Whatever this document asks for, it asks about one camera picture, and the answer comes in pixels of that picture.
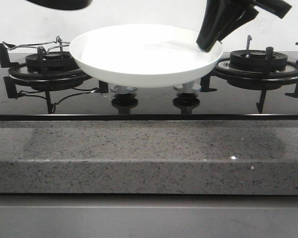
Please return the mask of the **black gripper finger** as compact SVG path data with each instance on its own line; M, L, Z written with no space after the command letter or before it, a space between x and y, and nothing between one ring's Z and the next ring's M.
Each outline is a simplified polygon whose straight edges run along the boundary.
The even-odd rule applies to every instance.
M241 16L235 19L232 23L226 27L223 32L220 34L218 41L222 41L225 37L235 31L237 28L241 27L242 25L254 20L258 15L258 11L250 6L248 7Z
M236 20L238 20L238 4L233 0L208 0L202 27L196 40L199 48L209 52Z

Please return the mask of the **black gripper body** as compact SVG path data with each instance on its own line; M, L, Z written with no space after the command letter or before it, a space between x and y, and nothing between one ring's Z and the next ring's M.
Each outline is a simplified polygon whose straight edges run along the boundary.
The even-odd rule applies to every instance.
M292 6L284 0L232 0L231 2L235 6L230 7L226 15L234 19L254 19L258 15L258 11L254 9L255 6L282 19L292 8Z

